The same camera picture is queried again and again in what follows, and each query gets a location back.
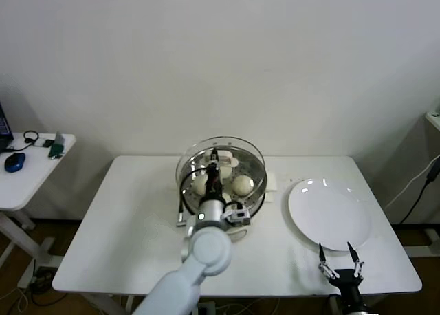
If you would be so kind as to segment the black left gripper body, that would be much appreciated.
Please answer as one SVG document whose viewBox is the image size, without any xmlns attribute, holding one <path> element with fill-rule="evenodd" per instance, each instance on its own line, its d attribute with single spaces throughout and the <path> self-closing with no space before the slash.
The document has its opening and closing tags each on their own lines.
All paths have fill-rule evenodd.
<svg viewBox="0 0 440 315">
<path fill-rule="evenodd" d="M 221 183 L 220 170 L 207 171 L 206 169 L 206 175 L 208 176 L 208 179 L 205 183 L 205 195 L 202 199 L 204 201 L 221 201 L 223 199 L 223 186 Z"/>
</svg>

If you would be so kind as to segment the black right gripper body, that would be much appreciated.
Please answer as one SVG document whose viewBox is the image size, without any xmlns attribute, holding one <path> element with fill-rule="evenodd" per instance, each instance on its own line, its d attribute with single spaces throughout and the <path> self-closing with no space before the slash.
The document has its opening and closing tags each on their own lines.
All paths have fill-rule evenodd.
<svg viewBox="0 0 440 315">
<path fill-rule="evenodd" d="M 355 276 L 354 269 L 336 269 L 336 276 L 331 279 L 332 286 L 340 291 L 345 303 L 362 303 L 362 296 L 358 289 L 363 278 Z"/>
</svg>

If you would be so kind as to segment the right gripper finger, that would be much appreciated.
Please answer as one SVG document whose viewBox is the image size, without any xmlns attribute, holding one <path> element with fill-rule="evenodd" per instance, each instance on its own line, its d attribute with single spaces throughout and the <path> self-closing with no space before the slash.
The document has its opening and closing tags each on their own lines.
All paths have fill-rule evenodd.
<svg viewBox="0 0 440 315">
<path fill-rule="evenodd" d="M 352 261 L 354 262 L 354 277 L 362 278 L 362 269 L 364 266 L 364 262 L 360 261 L 357 251 L 353 248 L 353 246 L 348 242 L 349 253 L 351 255 Z"/>
<path fill-rule="evenodd" d="M 328 265 L 324 249 L 319 243 L 319 270 L 327 279 L 336 279 L 336 272 Z"/>
</svg>

